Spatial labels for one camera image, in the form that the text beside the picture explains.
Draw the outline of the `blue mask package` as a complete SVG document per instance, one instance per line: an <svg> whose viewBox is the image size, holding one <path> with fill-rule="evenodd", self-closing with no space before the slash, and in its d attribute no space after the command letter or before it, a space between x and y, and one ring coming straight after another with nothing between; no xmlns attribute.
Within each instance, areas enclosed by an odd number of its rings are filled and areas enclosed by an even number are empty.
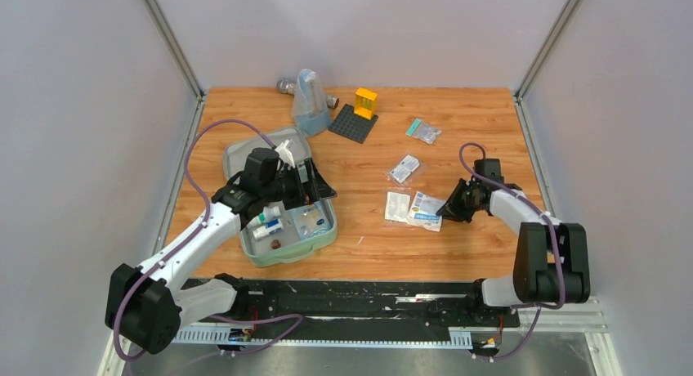
<svg viewBox="0 0 693 376"><path fill-rule="evenodd" d="M310 204L289 211L300 240L326 234L332 229L320 204Z"/></svg>

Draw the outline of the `white bottle green label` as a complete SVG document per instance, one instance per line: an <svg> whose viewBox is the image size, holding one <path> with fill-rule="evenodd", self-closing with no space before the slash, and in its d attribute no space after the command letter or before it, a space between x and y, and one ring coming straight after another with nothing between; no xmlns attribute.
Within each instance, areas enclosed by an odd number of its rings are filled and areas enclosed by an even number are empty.
<svg viewBox="0 0 693 376"><path fill-rule="evenodd" d="M267 222L272 221L273 219L276 219L281 215L281 209L278 206L274 207L264 207L262 212L259 213L257 216L255 216L253 219L251 219L247 227L256 227L260 225L265 225Z"/></svg>

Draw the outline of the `small blue white bottle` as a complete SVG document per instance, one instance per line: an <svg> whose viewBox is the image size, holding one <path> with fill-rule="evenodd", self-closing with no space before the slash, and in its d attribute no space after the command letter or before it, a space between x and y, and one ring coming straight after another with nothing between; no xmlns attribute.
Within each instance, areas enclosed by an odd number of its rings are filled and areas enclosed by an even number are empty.
<svg viewBox="0 0 693 376"><path fill-rule="evenodd" d="M256 241L265 239L269 236L275 235L284 229L284 224L281 218L276 218L269 221L257 228L253 229L252 236Z"/></svg>

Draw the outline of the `white gauze packet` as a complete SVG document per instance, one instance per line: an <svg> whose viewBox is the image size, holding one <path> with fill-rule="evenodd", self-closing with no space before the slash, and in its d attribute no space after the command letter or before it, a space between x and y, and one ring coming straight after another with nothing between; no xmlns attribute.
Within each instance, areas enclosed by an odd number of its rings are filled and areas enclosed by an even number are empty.
<svg viewBox="0 0 693 376"><path fill-rule="evenodd" d="M410 195L388 191L386 193L384 219L388 222L406 224L408 222L407 216L409 212L410 200Z"/></svg>

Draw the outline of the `mint green medicine kit case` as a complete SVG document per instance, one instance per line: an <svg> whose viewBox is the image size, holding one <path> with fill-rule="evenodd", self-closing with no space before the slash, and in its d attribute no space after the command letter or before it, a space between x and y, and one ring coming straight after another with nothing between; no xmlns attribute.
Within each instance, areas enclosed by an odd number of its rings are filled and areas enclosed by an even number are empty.
<svg viewBox="0 0 693 376"><path fill-rule="evenodd" d="M295 146L293 156L298 160L312 158L311 148L304 134L296 127L286 127L267 134L272 142L279 145L282 141L293 139ZM222 153L222 165L225 178L228 180L231 175L236 174L244 168L245 158L254 148L268 147L261 137L254 137L245 141L240 141L228 145ZM331 199L323 199L315 204L320 204L327 218L332 225L332 229L326 234L318 235L310 239L300 240L289 211L284 204L276 202L270 207L278 206L281 209L281 218L284 229L265 239L256 241L252 236L253 229L249 227L241 230L239 237L243 251L251 260L254 266L266 267L279 263L291 263L309 257L315 251L332 244L337 238L338 224L336 213Z"/></svg>

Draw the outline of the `clear bag of pads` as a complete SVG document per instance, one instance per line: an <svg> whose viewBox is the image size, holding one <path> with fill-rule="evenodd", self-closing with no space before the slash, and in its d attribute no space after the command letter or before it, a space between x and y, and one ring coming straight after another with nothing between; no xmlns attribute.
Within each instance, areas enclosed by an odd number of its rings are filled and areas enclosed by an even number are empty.
<svg viewBox="0 0 693 376"><path fill-rule="evenodd" d="M398 185L404 185L421 167L421 162L411 154L405 155L394 168L386 172L387 177Z"/></svg>

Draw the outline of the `teal header plastic packet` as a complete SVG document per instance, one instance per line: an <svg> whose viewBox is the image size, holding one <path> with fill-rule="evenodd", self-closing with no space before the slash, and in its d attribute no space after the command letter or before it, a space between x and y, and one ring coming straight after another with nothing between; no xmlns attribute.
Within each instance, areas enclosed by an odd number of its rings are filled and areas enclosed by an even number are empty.
<svg viewBox="0 0 693 376"><path fill-rule="evenodd" d="M407 137L412 137L432 145L441 135L442 131L439 128L433 127L420 118L416 118L405 132Z"/></svg>

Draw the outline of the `white blue cotton packet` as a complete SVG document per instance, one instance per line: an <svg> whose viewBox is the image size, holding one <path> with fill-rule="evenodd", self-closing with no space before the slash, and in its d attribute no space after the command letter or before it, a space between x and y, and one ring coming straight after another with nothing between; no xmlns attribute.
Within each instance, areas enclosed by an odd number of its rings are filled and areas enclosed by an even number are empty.
<svg viewBox="0 0 693 376"><path fill-rule="evenodd" d="M407 213L407 223L427 231L440 232L443 218L437 213L444 204L443 199L417 191Z"/></svg>

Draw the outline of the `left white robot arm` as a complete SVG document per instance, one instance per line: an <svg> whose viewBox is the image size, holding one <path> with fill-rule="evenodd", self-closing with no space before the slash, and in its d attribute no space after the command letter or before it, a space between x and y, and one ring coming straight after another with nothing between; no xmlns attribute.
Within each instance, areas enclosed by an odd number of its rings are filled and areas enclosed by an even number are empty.
<svg viewBox="0 0 693 376"><path fill-rule="evenodd" d="M243 320L250 311L250 299L242 293L238 279L221 274L184 289L191 274L271 204L293 209L337 194L313 159L290 164L278 150L253 149L244 169L206 199L203 212L168 246L137 266L122 264L114 270L106 326L115 339L124 337L144 352L157 354L181 328L196 321L217 314Z"/></svg>

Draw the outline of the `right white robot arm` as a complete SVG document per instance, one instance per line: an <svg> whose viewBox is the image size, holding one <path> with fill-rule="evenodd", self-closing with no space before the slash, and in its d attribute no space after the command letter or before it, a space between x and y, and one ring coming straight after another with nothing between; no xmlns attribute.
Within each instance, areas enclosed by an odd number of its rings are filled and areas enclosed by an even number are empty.
<svg viewBox="0 0 693 376"><path fill-rule="evenodd" d="M500 307L559 307L584 303L591 292L587 234L579 223L565 223L530 202L521 188L505 183L498 159L478 159L472 178L461 179L436 214L470 222L485 211L517 235L512 273L479 279L467 314L487 325Z"/></svg>

